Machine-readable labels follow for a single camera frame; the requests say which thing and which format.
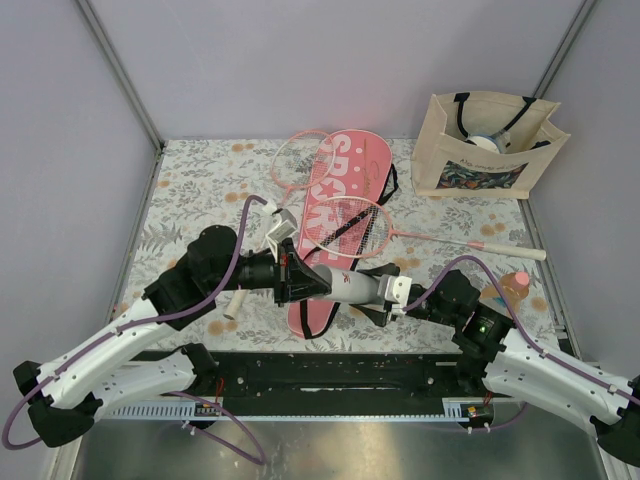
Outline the white shuttlecock tube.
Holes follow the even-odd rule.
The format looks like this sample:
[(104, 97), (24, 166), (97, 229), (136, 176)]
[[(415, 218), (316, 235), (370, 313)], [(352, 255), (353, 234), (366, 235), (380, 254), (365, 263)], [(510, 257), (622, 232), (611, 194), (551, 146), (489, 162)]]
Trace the white shuttlecock tube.
[(327, 301), (349, 305), (381, 305), (380, 280), (363, 273), (342, 270), (326, 265), (316, 265), (312, 270), (330, 284), (331, 292), (324, 296)]

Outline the pink racket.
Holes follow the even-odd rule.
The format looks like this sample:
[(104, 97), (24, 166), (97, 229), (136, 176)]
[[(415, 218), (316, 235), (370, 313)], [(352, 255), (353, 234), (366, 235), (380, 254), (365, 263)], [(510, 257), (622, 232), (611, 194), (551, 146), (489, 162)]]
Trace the pink racket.
[[(286, 208), (286, 202), (294, 191), (307, 191), (324, 180), (336, 159), (336, 146), (329, 133), (321, 130), (306, 130), (289, 138), (272, 158), (270, 175), (273, 182), (285, 190), (278, 208)], [(262, 253), (275, 260), (264, 243)]]
[(309, 207), (302, 230), (317, 248), (330, 254), (360, 259), (380, 253), (395, 237), (457, 245), (491, 254), (544, 261), (544, 250), (480, 241), (439, 238), (405, 232), (394, 227), (392, 217), (379, 204), (356, 196), (337, 196)]

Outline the pink racket bag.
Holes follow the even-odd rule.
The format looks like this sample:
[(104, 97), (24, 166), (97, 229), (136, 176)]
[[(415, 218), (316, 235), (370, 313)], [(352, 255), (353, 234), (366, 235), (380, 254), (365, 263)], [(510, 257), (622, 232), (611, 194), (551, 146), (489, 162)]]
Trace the pink racket bag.
[[(385, 204), (398, 190), (397, 171), (389, 144), (379, 135), (358, 129), (340, 130), (331, 135), (335, 161), (326, 178), (308, 191), (302, 220), (322, 200), (336, 196), (357, 196), (379, 205)], [(322, 336), (331, 325), (340, 301), (304, 300), (289, 307), (290, 330), (311, 340)]]

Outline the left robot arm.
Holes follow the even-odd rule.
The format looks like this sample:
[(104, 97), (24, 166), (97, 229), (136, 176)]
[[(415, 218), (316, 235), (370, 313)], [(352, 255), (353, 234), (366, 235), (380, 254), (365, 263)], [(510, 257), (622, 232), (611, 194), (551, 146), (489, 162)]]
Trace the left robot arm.
[(282, 241), (277, 254), (242, 256), (237, 244), (232, 228), (206, 228), (111, 325), (54, 361), (17, 366), (13, 375), (38, 440), (59, 447), (122, 406), (173, 391), (212, 391), (216, 363), (202, 344), (178, 347), (139, 371), (123, 366), (214, 310), (220, 292), (271, 289), (278, 305), (330, 293), (329, 282), (300, 259), (291, 239)]

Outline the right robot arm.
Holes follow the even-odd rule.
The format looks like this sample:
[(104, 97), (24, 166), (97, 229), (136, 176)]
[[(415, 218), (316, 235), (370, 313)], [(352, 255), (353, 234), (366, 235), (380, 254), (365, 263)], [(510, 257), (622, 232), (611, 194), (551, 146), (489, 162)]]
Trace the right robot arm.
[(479, 300), (459, 271), (442, 273), (430, 288), (381, 270), (360, 271), (353, 285), (365, 303), (387, 312), (450, 326), (462, 352), (455, 383), (464, 394), (484, 389), (561, 417), (594, 436), (618, 460), (639, 464), (639, 382), (614, 375), (533, 338), (514, 319)]

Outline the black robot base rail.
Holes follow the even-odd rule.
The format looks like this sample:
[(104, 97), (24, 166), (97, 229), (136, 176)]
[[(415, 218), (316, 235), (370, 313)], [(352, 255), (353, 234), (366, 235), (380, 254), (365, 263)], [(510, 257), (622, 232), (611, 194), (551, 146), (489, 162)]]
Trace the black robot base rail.
[(381, 391), (440, 399), (481, 399), (479, 380), (461, 381), (460, 357), (437, 354), (212, 352), (187, 344), (198, 376), (189, 393), (202, 397), (262, 397), (316, 391)]

